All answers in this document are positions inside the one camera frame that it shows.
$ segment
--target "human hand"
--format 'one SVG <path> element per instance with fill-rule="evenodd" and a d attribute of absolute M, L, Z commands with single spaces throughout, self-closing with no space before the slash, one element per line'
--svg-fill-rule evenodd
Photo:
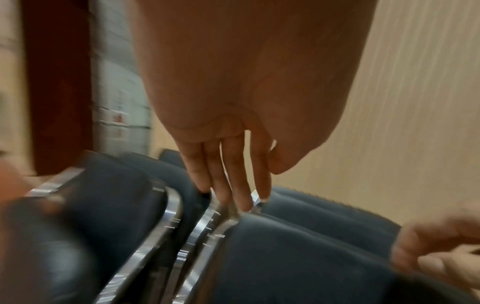
<path fill-rule="evenodd" d="M 376 0 L 127 3 L 145 89 L 192 180 L 223 203 L 232 188 L 249 210 L 245 130 L 267 199 L 270 173 L 292 168 L 338 123 Z"/>
<path fill-rule="evenodd" d="M 480 244 L 480 201 L 471 201 L 403 226 L 391 261 L 403 271 L 419 270 L 459 287 L 480 288 L 480 256 L 451 252 Z"/>

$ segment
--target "finger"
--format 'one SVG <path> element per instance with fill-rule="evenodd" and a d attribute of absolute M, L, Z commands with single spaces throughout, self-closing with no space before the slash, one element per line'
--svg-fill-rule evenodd
<path fill-rule="evenodd" d="M 244 162 L 245 134 L 221 140 L 221 155 L 230 181 L 235 203 L 242 211 L 253 207 Z"/>
<path fill-rule="evenodd" d="M 302 158 L 308 154 L 294 147 L 277 142 L 273 150 L 268 154 L 268 168 L 273 174 L 281 174 L 290 170 Z"/>
<path fill-rule="evenodd" d="M 225 176 L 222 157 L 220 156 L 220 139 L 204 143 L 203 152 L 215 195 L 221 203 L 227 204 L 232 200 L 232 190 Z"/>
<path fill-rule="evenodd" d="M 268 201 L 272 191 L 272 176 L 267 162 L 272 141 L 268 134 L 261 132 L 252 132 L 250 136 L 250 158 L 253 167 L 253 177 L 255 179 L 256 191 L 262 202 Z"/>
<path fill-rule="evenodd" d="M 478 242 L 480 212 L 477 208 L 458 207 L 405 224 L 392 247 L 391 261 L 400 268 L 415 269 L 419 256 Z"/>
<path fill-rule="evenodd" d="M 191 144 L 176 141 L 181 158 L 185 163 L 190 178 L 202 193 L 210 192 L 212 179 L 205 162 L 202 144 Z"/>
<path fill-rule="evenodd" d="M 480 288 L 480 257 L 469 253 L 438 252 L 418 258 L 425 274 L 461 288 Z"/>

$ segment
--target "fingernail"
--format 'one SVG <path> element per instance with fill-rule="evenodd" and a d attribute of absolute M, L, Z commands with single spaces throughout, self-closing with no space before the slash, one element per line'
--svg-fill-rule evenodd
<path fill-rule="evenodd" d="M 436 274 L 446 274 L 445 264 L 438 257 L 434 256 L 421 256 L 418 258 L 418 265 L 424 272 L 432 272 Z"/>

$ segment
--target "blurred background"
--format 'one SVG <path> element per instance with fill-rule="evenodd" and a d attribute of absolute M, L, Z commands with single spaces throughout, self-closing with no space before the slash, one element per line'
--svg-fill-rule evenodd
<path fill-rule="evenodd" d="M 123 1 L 0 0 L 0 150 L 25 175 L 162 148 Z M 379 0 L 339 126 L 273 183 L 399 223 L 480 198 L 480 1 Z"/>

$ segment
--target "beige wall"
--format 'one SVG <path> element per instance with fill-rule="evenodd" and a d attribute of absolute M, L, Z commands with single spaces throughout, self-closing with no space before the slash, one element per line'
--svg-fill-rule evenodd
<path fill-rule="evenodd" d="M 31 175 L 31 140 L 21 29 L 16 0 L 0 0 L 0 150 Z"/>
<path fill-rule="evenodd" d="M 273 182 L 400 223 L 480 198 L 480 1 L 380 0 L 339 126 Z"/>

